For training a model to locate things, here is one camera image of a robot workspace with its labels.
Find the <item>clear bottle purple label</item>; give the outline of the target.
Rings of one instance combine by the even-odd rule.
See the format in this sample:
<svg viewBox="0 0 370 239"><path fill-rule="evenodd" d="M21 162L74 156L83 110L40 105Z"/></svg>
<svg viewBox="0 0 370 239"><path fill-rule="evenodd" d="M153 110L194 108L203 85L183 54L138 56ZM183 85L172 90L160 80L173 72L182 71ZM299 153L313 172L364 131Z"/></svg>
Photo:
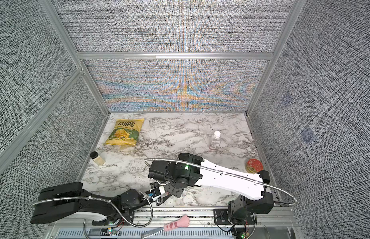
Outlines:
<svg viewBox="0 0 370 239"><path fill-rule="evenodd" d="M218 150L220 147L220 144L221 144L221 137L216 138L214 137L214 134L213 134L211 143L210 143L210 150Z"/></svg>

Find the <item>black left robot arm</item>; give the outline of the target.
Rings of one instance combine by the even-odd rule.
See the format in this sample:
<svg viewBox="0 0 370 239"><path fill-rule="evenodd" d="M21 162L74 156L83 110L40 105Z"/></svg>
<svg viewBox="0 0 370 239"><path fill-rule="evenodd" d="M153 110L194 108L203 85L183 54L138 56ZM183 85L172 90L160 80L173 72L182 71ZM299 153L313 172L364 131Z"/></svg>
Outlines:
<svg viewBox="0 0 370 239"><path fill-rule="evenodd" d="M151 183L145 193L129 189L121 195L105 197L83 189L81 182L44 188L35 204L31 224L42 225L64 218L79 218L92 221L94 226L124 224L130 226L135 211L156 203L160 206L171 197L158 183Z"/></svg>

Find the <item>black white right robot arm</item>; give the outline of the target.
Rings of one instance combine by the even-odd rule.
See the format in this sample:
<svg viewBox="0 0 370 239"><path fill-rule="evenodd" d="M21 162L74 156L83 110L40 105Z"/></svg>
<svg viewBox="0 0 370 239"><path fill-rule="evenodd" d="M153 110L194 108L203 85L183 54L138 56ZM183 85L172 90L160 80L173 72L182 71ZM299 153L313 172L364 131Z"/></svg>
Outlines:
<svg viewBox="0 0 370 239"><path fill-rule="evenodd" d="M160 189L180 198L187 187L215 187L239 196L228 203L227 209L215 209L215 224L255 224L256 214L268 214L274 207L274 200L266 185L270 183L269 173L242 173L216 165L207 159L190 153L180 153L176 161L153 159L148 177L164 183Z"/></svg>

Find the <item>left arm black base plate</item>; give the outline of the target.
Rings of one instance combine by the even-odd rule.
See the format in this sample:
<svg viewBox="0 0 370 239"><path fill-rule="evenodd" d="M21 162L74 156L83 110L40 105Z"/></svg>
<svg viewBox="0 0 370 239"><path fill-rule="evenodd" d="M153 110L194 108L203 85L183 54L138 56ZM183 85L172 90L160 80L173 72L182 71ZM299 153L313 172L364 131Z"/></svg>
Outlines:
<svg viewBox="0 0 370 239"><path fill-rule="evenodd" d="M91 225L92 226L111 226L111 227L116 227L116 226L121 226L121 225L124 225L124 226L130 226L130 224L125 221L124 219L105 219L103 221L99 221L99 222L96 222L96 221L92 221L91 222Z"/></svg>

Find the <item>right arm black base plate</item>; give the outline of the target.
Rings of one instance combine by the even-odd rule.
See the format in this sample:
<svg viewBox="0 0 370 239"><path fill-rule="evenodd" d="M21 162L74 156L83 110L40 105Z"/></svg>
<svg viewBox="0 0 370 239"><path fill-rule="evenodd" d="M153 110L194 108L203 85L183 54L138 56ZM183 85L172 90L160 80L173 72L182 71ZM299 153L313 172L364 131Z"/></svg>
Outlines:
<svg viewBox="0 0 370 239"><path fill-rule="evenodd" d="M249 232L250 226L256 228L256 219L255 214L245 208L214 209L214 223L226 233Z"/></svg>

